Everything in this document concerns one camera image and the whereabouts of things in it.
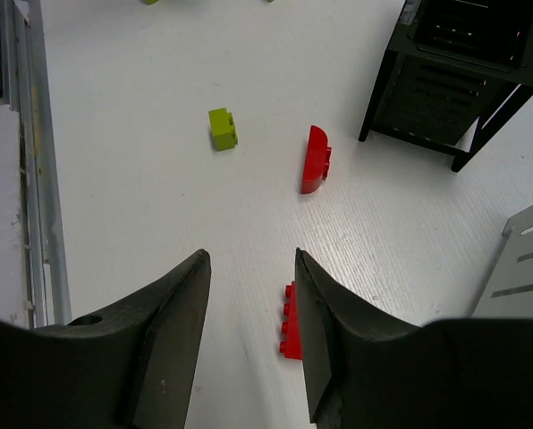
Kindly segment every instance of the white wood grain surface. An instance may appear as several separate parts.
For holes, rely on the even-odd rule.
[[[73,316],[211,254],[186,427],[309,427],[300,363],[276,353],[297,246],[423,324],[468,314],[507,218],[533,204],[533,99],[459,175],[356,140],[402,3],[42,0]],[[224,153],[219,107],[239,135]],[[311,124],[333,154],[304,197]]]

